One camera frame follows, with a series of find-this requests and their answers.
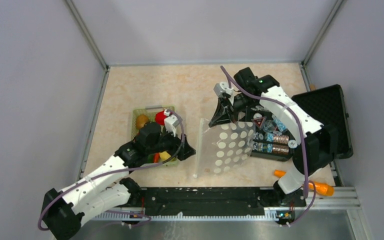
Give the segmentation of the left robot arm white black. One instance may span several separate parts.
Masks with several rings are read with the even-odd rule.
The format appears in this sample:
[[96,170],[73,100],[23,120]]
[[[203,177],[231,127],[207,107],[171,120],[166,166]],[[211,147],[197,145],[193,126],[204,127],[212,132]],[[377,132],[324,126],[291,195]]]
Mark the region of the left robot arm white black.
[[69,240],[95,216],[125,204],[136,206],[141,188],[129,174],[162,165],[147,163],[150,155],[167,152],[169,161],[183,161],[196,153],[180,120],[165,123],[164,128],[146,123],[93,172],[61,190],[50,189],[44,195],[38,228],[50,231],[57,240]]

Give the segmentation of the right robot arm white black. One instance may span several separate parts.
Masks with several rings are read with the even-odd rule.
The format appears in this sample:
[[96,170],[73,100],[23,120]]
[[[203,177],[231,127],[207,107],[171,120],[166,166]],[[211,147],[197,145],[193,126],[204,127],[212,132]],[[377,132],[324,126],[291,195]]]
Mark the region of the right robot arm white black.
[[208,126],[236,123],[239,113],[253,105],[266,108],[285,125],[297,143],[297,151],[292,156],[294,166],[276,182],[279,189],[273,192],[273,200],[279,206],[287,206],[299,188],[303,188],[307,197],[309,177],[336,156],[338,129],[305,112],[273,76],[256,77],[249,67],[231,76],[224,66],[220,68],[227,80],[213,88],[217,107]]

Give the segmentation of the yellow lemon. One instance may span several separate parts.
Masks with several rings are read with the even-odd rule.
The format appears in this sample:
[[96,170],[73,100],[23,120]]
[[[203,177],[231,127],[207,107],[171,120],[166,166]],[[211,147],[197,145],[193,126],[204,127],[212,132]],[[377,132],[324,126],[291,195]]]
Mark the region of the yellow lemon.
[[161,163],[165,164],[172,160],[172,156],[167,151],[163,151],[159,153],[159,159]]

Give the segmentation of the clear polka dot zip bag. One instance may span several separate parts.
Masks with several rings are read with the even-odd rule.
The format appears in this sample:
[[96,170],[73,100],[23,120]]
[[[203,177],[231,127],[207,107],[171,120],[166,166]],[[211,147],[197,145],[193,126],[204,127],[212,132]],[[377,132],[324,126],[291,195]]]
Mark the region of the clear polka dot zip bag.
[[238,168],[252,152],[256,125],[239,121],[213,127],[200,120],[194,178],[217,176]]

